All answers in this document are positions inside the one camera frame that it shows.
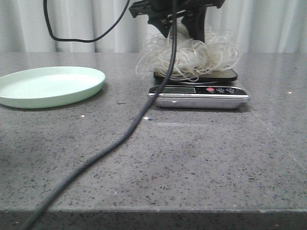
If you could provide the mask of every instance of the white curtain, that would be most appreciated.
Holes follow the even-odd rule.
[[[53,32],[61,38],[93,39],[116,21],[125,3],[49,0]],[[134,19],[127,11],[115,29],[95,43],[55,42],[47,31],[43,0],[0,0],[0,53],[139,52],[159,33],[147,19]],[[220,9],[208,8],[205,25],[231,30],[244,52],[307,52],[307,0],[225,0]]]

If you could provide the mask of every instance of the granite countertop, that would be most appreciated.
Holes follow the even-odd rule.
[[[118,140],[154,80],[137,54],[0,54],[0,77],[49,66],[106,75],[67,106],[0,105],[0,229],[18,229],[49,192]],[[80,177],[35,229],[306,229],[307,54],[244,54],[252,99],[236,110],[153,106],[133,136]]]

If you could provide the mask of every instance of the pale green dish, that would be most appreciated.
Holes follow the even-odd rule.
[[[0,78],[0,104],[25,109],[50,108],[82,101],[99,92],[105,74],[85,67],[46,67]]]

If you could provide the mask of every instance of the digital kitchen scale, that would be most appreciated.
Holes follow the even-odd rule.
[[[237,109],[250,99],[249,93],[236,82],[233,70],[221,72],[223,76],[206,76],[202,82],[174,82],[165,86],[155,100],[155,105],[164,108]],[[159,86],[150,88],[148,96],[155,94]]]

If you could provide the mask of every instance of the black cable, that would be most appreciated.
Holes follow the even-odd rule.
[[[117,142],[110,145],[105,150],[101,151],[97,154],[97,156],[91,158],[88,162],[86,162],[82,167],[79,169],[76,169],[70,176],[68,176],[66,179],[64,179],[60,184],[57,185],[55,189],[47,196],[41,205],[34,211],[33,214],[26,220],[26,222],[23,224],[23,226],[20,228],[20,230],[30,230],[33,225],[36,223],[37,220],[39,220],[45,213],[45,211],[48,209],[48,207],[59,197],[59,195],[64,192],[64,190],[72,183],[74,182],[82,173],[84,173],[86,170],[88,170],[91,166],[95,165],[98,161],[100,161],[102,158],[104,158],[107,154],[112,152],[113,150],[117,149],[119,146],[121,146],[126,140],[129,139],[129,137],[132,135],[133,131],[137,128],[138,124],[141,122],[142,118],[148,111],[148,109],[153,105],[154,101],[156,100],[157,96],[162,92],[163,88],[165,87],[166,83],[168,82],[172,72],[174,63],[176,60],[176,49],[177,49],[177,0],[172,0],[172,20],[173,20],[173,42],[172,42],[172,54],[170,59],[170,64],[168,67],[167,74],[165,76],[164,81],[162,82],[161,86],[156,90],[153,97],[151,97],[146,104],[143,106],[143,108],[140,110],[139,114],[134,118],[132,124],[128,128],[127,132],[124,136],[122,136]]]
[[[119,23],[119,21],[124,16],[124,14],[125,14],[125,12],[127,10],[129,3],[130,3],[130,0],[127,0],[127,3],[125,5],[125,7],[124,7],[124,10],[120,14],[120,16],[117,19],[117,21],[107,31],[105,31],[102,35],[100,35],[99,37],[97,37],[95,39],[92,39],[92,40],[83,40],[83,39],[76,39],[76,38],[58,38],[58,37],[55,37],[53,35],[53,33],[52,33],[52,29],[51,29],[51,25],[50,25],[50,20],[49,20],[49,16],[48,16],[47,0],[44,0],[43,8],[44,8],[44,16],[45,16],[45,20],[46,20],[46,24],[47,24],[47,29],[48,29],[48,32],[50,34],[50,37],[53,40],[58,41],[58,42],[84,42],[84,43],[90,43],[90,42],[96,42],[99,39],[101,39],[104,36],[106,36]]]

